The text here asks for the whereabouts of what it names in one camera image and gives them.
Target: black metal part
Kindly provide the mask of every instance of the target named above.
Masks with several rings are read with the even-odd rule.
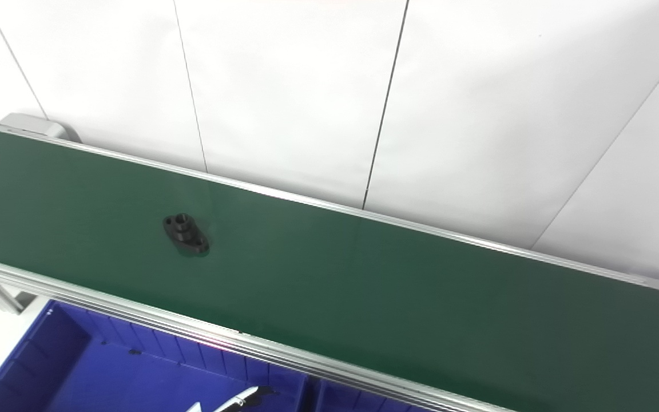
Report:
[[[194,222],[193,217],[186,213],[167,216],[162,220],[165,232],[172,242],[180,248],[194,253],[203,253],[210,247],[207,237]]]

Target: white wall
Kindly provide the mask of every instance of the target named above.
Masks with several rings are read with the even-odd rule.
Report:
[[[659,276],[659,0],[405,7],[0,0],[0,118]]]

